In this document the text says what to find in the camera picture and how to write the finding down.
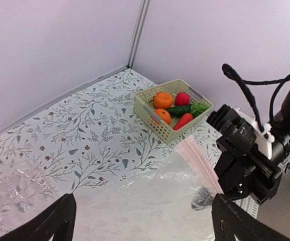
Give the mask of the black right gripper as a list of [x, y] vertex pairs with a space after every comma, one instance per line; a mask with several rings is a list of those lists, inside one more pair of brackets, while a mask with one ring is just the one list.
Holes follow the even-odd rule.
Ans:
[[271, 159], [258, 148], [245, 155], [234, 149], [220, 150], [214, 171], [227, 198], [239, 200], [250, 195], [262, 205], [277, 194], [283, 175], [278, 165], [285, 158], [285, 150], [275, 150]]

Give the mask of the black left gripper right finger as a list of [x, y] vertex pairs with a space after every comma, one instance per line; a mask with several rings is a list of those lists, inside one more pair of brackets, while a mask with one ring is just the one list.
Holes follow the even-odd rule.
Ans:
[[211, 213], [215, 240], [290, 240], [283, 234], [253, 218], [223, 194], [215, 196]]

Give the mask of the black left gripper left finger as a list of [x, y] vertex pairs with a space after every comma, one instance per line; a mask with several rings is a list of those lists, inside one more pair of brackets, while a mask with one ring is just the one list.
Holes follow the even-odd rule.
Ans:
[[64, 194], [27, 223], [0, 237], [4, 240], [72, 240], [76, 219], [74, 195]]

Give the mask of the clear zip top bag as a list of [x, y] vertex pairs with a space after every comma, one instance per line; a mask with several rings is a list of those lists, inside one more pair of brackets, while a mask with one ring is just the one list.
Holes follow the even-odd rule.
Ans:
[[[203, 240], [212, 232], [218, 177], [192, 137], [151, 172], [96, 190], [72, 189], [77, 203], [74, 240]], [[63, 195], [40, 168], [21, 162], [0, 169], [0, 237]]]

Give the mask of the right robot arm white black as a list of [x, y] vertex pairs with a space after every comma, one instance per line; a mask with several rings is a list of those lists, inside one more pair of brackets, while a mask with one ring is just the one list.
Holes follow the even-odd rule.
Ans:
[[[228, 105], [210, 113], [207, 123], [220, 133], [216, 144], [221, 156], [214, 170], [228, 199], [252, 196], [263, 204], [276, 195], [283, 175], [280, 164], [290, 155], [290, 90], [280, 111], [270, 111], [269, 122], [263, 124], [249, 89], [251, 81], [243, 80], [228, 64], [222, 66], [222, 71], [239, 85], [255, 119], [249, 120]], [[290, 74], [275, 84], [282, 88], [288, 81]]]

